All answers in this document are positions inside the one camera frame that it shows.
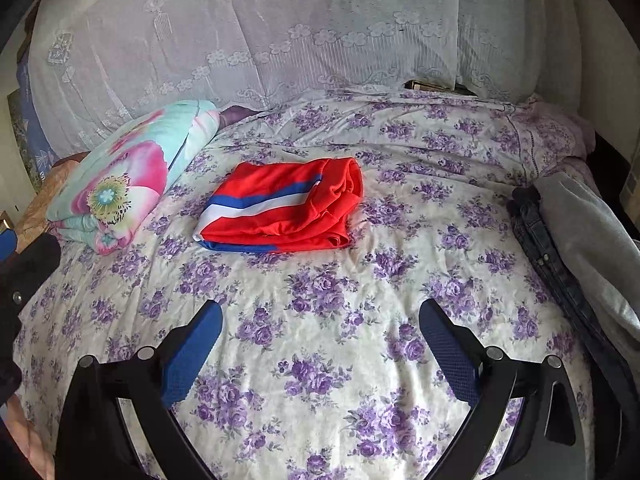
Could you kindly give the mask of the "person's left hand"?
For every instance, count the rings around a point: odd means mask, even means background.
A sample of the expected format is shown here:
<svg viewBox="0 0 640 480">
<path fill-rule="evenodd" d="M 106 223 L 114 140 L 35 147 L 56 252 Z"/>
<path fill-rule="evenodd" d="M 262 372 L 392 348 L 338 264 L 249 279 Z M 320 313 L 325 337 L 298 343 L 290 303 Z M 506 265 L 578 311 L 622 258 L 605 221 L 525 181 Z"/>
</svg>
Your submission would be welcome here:
<svg viewBox="0 0 640 480">
<path fill-rule="evenodd" d="M 53 480 L 55 478 L 53 457 L 44 448 L 34 425 L 26 418 L 16 394 L 12 394 L 2 405 L 1 419 L 39 478 Z"/>
</svg>

